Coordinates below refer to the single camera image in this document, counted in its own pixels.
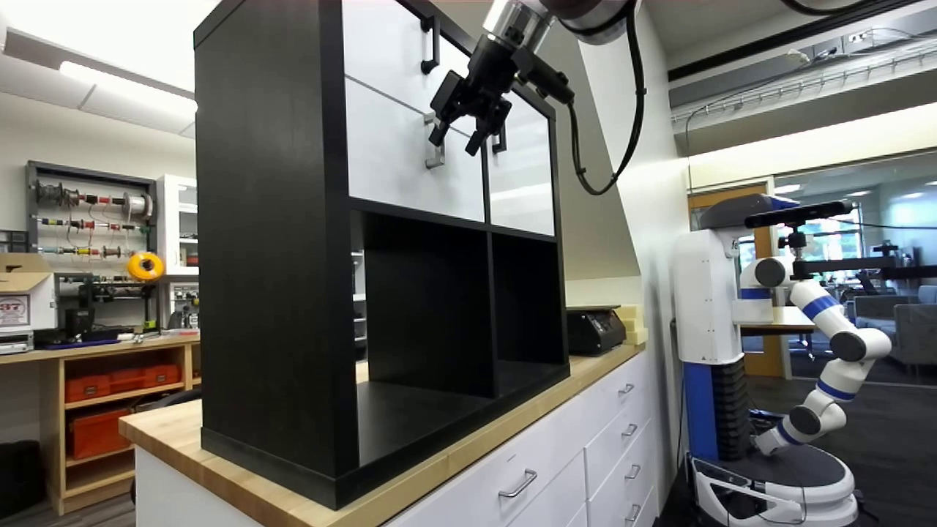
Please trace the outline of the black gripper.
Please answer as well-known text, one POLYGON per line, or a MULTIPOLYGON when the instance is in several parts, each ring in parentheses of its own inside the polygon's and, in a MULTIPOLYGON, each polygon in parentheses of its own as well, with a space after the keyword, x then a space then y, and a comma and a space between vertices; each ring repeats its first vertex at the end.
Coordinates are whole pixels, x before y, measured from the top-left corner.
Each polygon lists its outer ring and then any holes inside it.
POLYGON ((474 119, 474 132, 467 135, 464 151, 477 154, 488 135, 495 135, 508 112, 504 94, 513 87, 518 74, 513 55, 518 52, 521 40, 504 33, 486 33, 467 62, 467 74, 458 77, 447 71, 441 85, 436 87, 426 116, 433 147, 444 144, 447 128, 458 116, 474 119))

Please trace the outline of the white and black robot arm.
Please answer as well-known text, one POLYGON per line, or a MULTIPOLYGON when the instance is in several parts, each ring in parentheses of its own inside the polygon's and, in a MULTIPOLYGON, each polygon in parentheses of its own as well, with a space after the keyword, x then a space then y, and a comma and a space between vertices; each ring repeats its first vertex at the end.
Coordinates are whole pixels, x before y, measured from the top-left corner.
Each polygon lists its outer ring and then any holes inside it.
POLYGON ((470 116, 464 151, 474 154, 488 135, 504 128, 513 107, 507 94, 532 85, 542 97, 570 103, 567 79, 536 55, 552 24, 583 44, 608 44, 633 33, 638 0, 495 0, 483 34, 477 38, 467 71, 447 71, 431 98, 433 147, 444 144, 447 128, 470 116))

